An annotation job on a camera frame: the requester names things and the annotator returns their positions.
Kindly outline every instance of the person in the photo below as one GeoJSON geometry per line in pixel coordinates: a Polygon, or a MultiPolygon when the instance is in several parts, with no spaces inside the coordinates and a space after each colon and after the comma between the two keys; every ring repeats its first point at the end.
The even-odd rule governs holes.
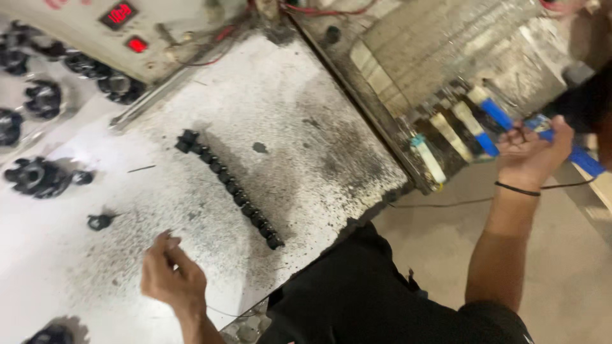
{"type": "MultiPolygon", "coordinates": [[[[458,311],[416,293],[368,223],[270,295],[272,324],[258,343],[533,343],[517,315],[527,243],[540,187],[568,157],[573,138],[562,116],[551,126],[552,143],[520,122],[500,137],[500,184],[458,311]]],[[[155,239],[144,257],[142,293],[173,308],[185,344],[221,344],[206,316],[206,276],[179,243],[169,232],[155,239]]]]}

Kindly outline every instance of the red led display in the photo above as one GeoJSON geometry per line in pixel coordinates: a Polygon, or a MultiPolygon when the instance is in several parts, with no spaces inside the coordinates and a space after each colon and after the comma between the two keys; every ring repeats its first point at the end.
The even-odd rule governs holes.
{"type": "Polygon", "coordinates": [[[127,41],[126,45],[128,46],[128,48],[132,49],[134,52],[139,53],[139,54],[145,51],[147,48],[149,48],[149,45],[147,44],[147,42],[143,41],[138,36],[134,36],[130,38],[127,41]]]}
{"type": "Polygon", "coordinates": [[[104,14],[100,21],[108,26],[113,31],[118,31],[125,25],[130,19],[132,19],[138,10],[134,8],[129,2],[121,1],[117,3],[108,13],[104,14]]]}

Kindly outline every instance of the person's left hand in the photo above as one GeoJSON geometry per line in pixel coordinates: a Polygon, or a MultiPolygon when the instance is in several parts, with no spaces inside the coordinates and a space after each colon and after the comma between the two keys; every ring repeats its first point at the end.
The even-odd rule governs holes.
{"type": "Polygon", "coordinates": [[[170,231],[157,236],[144,256],[140,288],[143,295],[170,305],[182,324],[197,323],[206,318],[206,276],[180,242],[170,231]]]}

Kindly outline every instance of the digital display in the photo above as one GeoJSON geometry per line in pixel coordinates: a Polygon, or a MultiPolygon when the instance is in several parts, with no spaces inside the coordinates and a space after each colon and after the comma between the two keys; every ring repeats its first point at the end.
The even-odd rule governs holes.
{"type": "Polygon", "coordinates": [[[100,21],[108,26],[113,31],[120,30],[130,19],[132,19],[138,10],[127,1],[117,3],[108,13],[104,14],[100,21]]]}

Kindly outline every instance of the control panel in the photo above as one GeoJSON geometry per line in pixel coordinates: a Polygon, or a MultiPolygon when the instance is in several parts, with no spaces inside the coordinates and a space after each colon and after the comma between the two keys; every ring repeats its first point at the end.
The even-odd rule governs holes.
{"type": "Polygon", "coordinates": [[[181,0],[179,6],[161,0],[19,0],[3,3],[0,12],[152,85],[198,52],[200,42],[191,37],[205,37],[245,7],[245,0],[181,0]]]}

